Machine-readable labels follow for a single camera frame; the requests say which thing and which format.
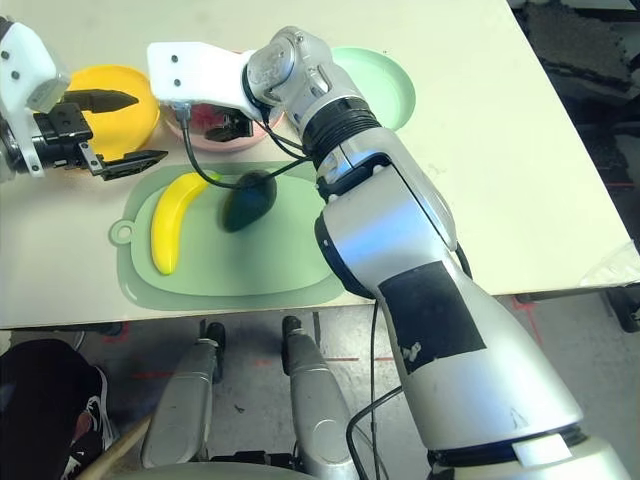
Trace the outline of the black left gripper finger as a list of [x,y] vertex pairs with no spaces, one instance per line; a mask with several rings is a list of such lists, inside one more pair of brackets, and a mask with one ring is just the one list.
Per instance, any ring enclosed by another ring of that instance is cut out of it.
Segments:
[[135,105],[139,100],[121,91],[86,89],[65,92],[64,102],[76,104],[81,111],[107,113]]
[[123,158],[101,163],[99,176],[104,181],[137,175],[155,166],[167,156],[164,150],[142,150],[127,153]]

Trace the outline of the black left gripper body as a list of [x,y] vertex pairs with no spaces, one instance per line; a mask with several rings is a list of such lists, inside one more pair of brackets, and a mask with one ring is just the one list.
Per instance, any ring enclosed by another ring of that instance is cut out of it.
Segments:
[[76,103],[56,104],[49,113],[34,113],[33,137],[42,170],[65,168],[106,173],[103,156],[89,145],[93,132]]

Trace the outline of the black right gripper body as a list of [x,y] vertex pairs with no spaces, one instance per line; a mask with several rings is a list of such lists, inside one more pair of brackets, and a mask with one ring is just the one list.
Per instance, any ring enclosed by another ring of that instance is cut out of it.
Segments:
[[223,113],[221,130],[223,138],[248,138],[253,135],[253,121],[242,112],[229,110]]

